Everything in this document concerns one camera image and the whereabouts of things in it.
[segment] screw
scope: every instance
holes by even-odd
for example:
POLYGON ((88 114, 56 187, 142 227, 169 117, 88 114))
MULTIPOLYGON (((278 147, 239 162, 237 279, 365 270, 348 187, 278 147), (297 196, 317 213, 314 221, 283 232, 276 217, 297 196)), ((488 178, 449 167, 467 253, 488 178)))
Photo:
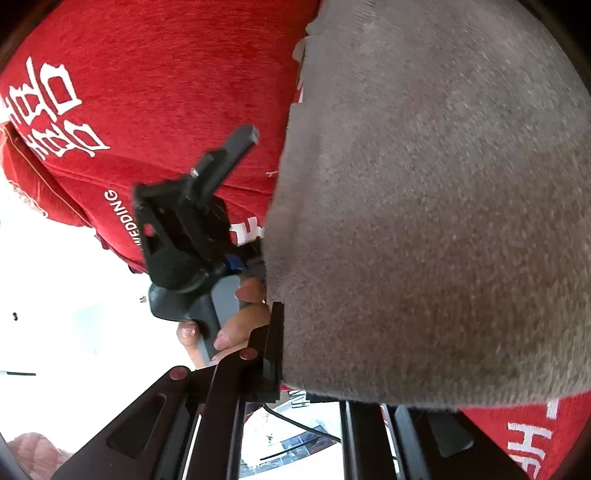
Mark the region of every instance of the screw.
POLYGON ((240 350, 240 358, 243 360, 254 360, 258 356, 258 352, 254 348, 243 348, 240 350))
POLYGON ((187 367, 174 367, 168 372, 168 376, 173 380, 182 380, 189 374, 187 367))

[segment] white wall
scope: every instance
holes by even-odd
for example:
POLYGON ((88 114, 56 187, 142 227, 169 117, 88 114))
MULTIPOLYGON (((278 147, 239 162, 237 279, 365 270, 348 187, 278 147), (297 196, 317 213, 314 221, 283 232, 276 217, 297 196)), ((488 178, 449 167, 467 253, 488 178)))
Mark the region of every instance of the white wall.
POLYGON ((26 206, 0 177, 0 432, 75 451, 169 367, 189 359, 133 275, 93 231, 26 206), (17 312, 19 320, 12 319, 17 312))

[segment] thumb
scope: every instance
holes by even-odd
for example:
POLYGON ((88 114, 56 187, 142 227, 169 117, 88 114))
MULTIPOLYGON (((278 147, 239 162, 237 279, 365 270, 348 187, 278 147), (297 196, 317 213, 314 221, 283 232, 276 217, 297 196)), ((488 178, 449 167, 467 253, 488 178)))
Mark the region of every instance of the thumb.
POLYGON ((216 350, 225 350, 248 340, 255 328, 269 323, 270 317, 269 307, 264 303, 253 303, 240 309, 223 325, 213 346, 216 350))

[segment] pink fabric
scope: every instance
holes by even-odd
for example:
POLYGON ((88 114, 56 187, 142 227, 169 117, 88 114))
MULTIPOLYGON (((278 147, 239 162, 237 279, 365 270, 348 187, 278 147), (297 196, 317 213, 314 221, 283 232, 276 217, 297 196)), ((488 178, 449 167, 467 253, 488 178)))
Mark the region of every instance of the pink fabric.
POLYGON ((8 442, 8 447, 32 480, 49 480, 72 456, 38 433, 25 433, 8 442))

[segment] black metal frame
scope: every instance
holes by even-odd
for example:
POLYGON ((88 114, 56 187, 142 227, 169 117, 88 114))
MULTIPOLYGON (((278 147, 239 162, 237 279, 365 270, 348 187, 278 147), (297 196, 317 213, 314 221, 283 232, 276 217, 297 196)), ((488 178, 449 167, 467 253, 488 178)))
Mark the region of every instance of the black metal frame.
MULTIPOLYGON (((216 367, 169 370, 52 480, 180 480, 185 469, 187 480, 237 479, 246 403, 279 398, 283 314, 283 305, 273 304, 270 324, 253 331, 248 348, 216 367)), ((387 428, 402 480, 528 478, 461 413, 439 413, 455 426, 447 422, 438 432, 425 410, 341 401, 340 412, 345 480, 397 478, 387 428), (458 432, 470 442, 456 448, 458 432), (455 450, 445 448, 444 457, 446 443, 455 450)), ((0 479, 28 479, 3 442, 0 479)))

